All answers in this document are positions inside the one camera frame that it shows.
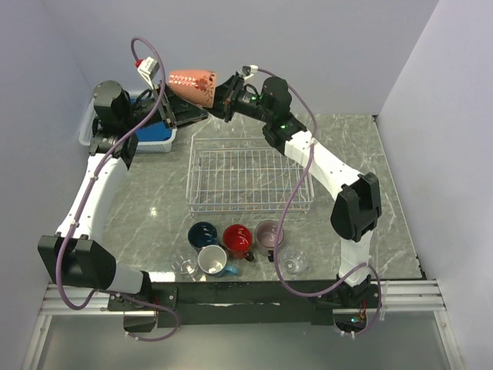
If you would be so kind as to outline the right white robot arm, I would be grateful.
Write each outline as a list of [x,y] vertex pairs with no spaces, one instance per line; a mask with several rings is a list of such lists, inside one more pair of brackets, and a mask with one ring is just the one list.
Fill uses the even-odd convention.
[[215,87],[208,111],[226,122],[235,114],[262,122],[267,143],[302,166],[302,175],[315,177],[332,196],[330,223],[340,237],[340,267],[337,282],[318,294],[336,291],[342,305],[354,307],[377,274],[369,265],[369,249],[381,216],[379,180],[341,161],[317,140],[315,129],[309,130],[292,114],[292,98],[298,94],[285,79],[269,73],[260,90],[249,91],[245,81],[252,74],[251,69],[237,72]]

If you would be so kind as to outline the mauve mug black handle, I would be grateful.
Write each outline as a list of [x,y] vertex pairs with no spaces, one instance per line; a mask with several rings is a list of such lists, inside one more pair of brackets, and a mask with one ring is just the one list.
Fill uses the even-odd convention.
[[273,247],[277,226],[276,221],[263,220],[256,226],[254,232],[256,249],[269,262],[273,262]]

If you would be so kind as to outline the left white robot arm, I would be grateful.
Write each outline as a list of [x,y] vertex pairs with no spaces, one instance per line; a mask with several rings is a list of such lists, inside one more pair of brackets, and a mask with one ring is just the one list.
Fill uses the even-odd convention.
[[138,310],[153,303],[148,273],[119,265],[101,245],[104,224],[136,153],[136,131],[164,125],[175,132],[180,126],[207,118],[208,112],[178,96],[168,85],[155,85],[147,94],[148,99],[132,98],[113,80],[94,88],[95,115],[85,176],[56,232],[39,239],[38,252],[46,270],[64,303],[73,310],[82,310],[86,304],[72,302],[67,287],[123,293]]

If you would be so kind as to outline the dark blue mug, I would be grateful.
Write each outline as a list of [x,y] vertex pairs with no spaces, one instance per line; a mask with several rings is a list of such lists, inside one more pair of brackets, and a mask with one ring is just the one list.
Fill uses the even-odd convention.
[[189,244],[197,250],[209,245],[219,245],[217,229],[208,222],[195,223],[188,231]]

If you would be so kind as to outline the red mug black handle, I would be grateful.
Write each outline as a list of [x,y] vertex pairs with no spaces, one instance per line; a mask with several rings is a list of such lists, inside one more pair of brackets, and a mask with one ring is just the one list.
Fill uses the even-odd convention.
[[254,261],[255,257],[251,251],[253,236],[250,230],[241,225],[233,224],[223,232],[223,244],[232,259],[245,259]]

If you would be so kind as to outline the pink floral mug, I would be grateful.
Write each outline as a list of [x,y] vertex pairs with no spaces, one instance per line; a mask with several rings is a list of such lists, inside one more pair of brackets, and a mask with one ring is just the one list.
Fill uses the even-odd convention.
[[169,74],[167,85],[181,99],[212,108],[216,91],[216,73],[204,69],[175,70]]

